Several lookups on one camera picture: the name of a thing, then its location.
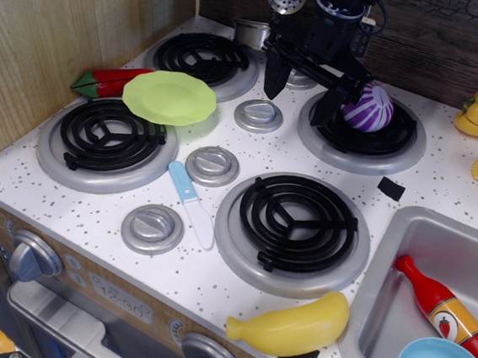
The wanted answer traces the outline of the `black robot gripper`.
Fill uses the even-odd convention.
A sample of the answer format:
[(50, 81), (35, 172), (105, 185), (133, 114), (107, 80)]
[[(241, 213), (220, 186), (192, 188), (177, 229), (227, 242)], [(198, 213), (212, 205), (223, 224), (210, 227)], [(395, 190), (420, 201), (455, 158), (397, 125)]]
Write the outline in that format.
[(266, 96), (273, 100), (296, 69), (328, 91), (315, 106), (309, 121), (312, 127), (324, 126), (342, 105), (356, 103), (373, 75), (353, 54), (352, 45), (360, 35), (368, 35), (362, 26), (370, 7), (379, 0), (315, 0), (314, 16), (302, 25), (293, 15), (273, 12), (270, 34), (264, 42), (266, 53)]

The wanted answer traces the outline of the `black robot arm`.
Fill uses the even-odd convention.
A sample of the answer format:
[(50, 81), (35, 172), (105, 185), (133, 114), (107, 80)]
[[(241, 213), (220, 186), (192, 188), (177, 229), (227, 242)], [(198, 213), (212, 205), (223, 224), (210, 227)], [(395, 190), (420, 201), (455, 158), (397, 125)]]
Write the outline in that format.
[(267, 0), (273, 10), (269, 35), (264, 41), (266, 70), (264, 91), (274, 99), (287, 84), (292, 70), (301, 72), (326, 89), (309, 123), (324, 126), (344, 104), (355, 104), (373, 75), (352, 51), (358, 33), (365, 33), (362, 18), (382, 0), (315, 0), (309, 26), (289, 17), (306, 0)]

